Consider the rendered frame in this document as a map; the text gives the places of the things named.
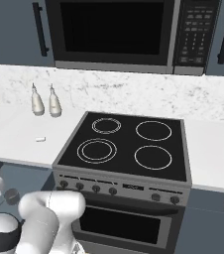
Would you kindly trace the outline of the grey-blue open drawer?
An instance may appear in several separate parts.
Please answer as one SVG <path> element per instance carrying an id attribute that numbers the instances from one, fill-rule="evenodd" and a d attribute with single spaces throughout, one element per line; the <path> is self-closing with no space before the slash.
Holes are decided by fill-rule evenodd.
<path id="1" fill-rule="evenodd" d="M 0 162 L 0 177 L 4 183 L 0 195 L 0 212 L 11 213 L 18 219 L 21 219 L 18 204 L 10 205 L 7 203 L 4 197 L 7 190 L 14 189 L 18 193 L 18 197 L 22 197 L 27 192 L 51 191 L 55 186 L 53 172 L 47 168 Z"/>

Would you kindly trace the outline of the grey-blue drawer front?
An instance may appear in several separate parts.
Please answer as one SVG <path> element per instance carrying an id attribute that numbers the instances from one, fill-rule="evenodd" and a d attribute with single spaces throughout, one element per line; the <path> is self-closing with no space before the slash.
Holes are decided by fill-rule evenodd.
<path id="1" fill-rule="evenodd" d="M 190 192 L 174 254 L 224 254 L 224 192 Z"/>

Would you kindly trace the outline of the silver oven door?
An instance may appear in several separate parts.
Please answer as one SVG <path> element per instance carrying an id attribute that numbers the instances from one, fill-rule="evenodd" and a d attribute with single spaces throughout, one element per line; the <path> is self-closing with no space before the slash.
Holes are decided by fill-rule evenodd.
<path id="1" fill-rule="evenodd" d="M 91 254 L 173 254 L 184 207 L 178 214 L 147 215 L 86 206 L 72 224 L 76 239 Z"/>

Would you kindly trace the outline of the black and silver stove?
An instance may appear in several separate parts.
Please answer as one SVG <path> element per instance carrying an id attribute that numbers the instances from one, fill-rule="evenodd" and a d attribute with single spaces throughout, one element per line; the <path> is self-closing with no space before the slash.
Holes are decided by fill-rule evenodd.
<path id="1" fill-rule="evenodd" d="M 180 119 L 85 113 L 53 164 L 60 191 L 90 191 L 172 204 L 184 210 L 192 186 L 184 123 Z M 63 189 L 59 182 L 67 181 Z M 76 188 L 83 183 L 83 190 Z"/>

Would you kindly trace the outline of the black and silver microwave oven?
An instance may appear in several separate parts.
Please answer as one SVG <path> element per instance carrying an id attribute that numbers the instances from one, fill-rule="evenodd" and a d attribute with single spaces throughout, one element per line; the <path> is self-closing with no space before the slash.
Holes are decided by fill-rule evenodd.
<path id="1" fill-rule="evenodd" d="M 220 0 L 46 0 L 58 68 L 202 75 Z"/>

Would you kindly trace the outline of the pale grey bottle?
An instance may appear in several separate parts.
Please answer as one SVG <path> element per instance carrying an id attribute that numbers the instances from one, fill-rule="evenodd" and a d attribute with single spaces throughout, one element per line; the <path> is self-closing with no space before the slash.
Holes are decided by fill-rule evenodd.
<path id="1" fill-rule="evenodd" d="M 36 116 L 42 116 L 45 113 L 45 106 L 34 85 L 32 85 L 32 111 Z"/>
<path id="2" fill-rule="evenodd" d="M 59 103 L 59 99 L 56 95 L 55 89 L 51 86 L 50 87 L 50 115 L 51 117 L 60 117 L 61 116 L 61 106 Z"/>

